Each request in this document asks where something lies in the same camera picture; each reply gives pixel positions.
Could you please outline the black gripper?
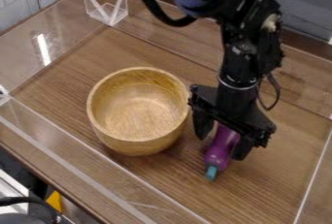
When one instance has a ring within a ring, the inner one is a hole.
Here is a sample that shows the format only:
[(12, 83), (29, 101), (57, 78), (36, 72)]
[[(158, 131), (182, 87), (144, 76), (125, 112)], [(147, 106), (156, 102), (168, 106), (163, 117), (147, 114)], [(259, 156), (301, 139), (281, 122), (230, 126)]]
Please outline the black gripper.
[(266, 147), (275, 125), (259, 110), (261, 81), (246, 83), (218, 77), (218, 85), (192, 84), (187, 104), (191, 108), (194, 133), (203, 140), (219, 122), (239, 135), (231, 158), (242, 161), (253, 146)]

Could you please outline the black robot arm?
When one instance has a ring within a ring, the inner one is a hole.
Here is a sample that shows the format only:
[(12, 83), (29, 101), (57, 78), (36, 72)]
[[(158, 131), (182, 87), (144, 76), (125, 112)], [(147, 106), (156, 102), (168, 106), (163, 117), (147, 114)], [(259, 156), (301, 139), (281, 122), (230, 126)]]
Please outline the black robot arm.
[(267, 80), (278, 83), (273, 70), (281, 67), (281, 10), (275, 0), (174, 0), (184, 16), (172, 18), (156, 0), (142, 0), (155, 18), (174, 27), (184, 27), (200, 18), (221, 26), (223, 61), (215, 87), (194, 84), (187, 103), (192, 111), (194, 132), (204, 138), (213, 123), (235, 132), (239, 141), (230, 157), (242, 160), (254, 147), (265, 147), (275, 126), (265, 112), (274, 105), (262, 102), (259, 88)]

